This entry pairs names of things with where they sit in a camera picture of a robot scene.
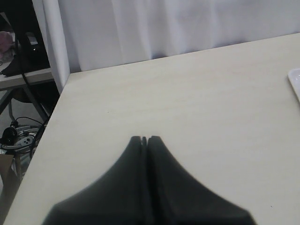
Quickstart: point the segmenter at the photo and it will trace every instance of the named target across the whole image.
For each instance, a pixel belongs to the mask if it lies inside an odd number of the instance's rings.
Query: floor
[[[0,98],[5,94],[5,91],[0,91]],[[39,114],[35,110],[33,104],[31,103],[22,103],[17,100],[12,100],[12,108],[13,108],[13,115],[15,118],[26,116],[33,118],[42,122]],[[18,122],[22,125],[38,125],[38,123],[28,120],[28,119],[19,119]],[[2,133],[5,128],[9,127],[11,123],[11,119],[8,115],[8,107],[3,111],[0,115],[0,137],[2,137]]]

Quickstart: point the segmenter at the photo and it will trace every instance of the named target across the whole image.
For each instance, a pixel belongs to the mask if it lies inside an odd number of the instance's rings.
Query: white desk surface
[[[9,62],[3,63],[0,66],[0,71],[4,70],[8,65]],[[25,75],[29,83],[38,83],[38,82],[53,80],[50,68],[26,73]],[[24,84],[25,82],[22,78],[22,75],[16,75],[10,77],[5,77],[4,75],[0,75],[0,90],[7,90]]]
[[[159,135],[258,224],[300,224],[300,34],[72,74],[5,225],[39,225],[132,135]]]

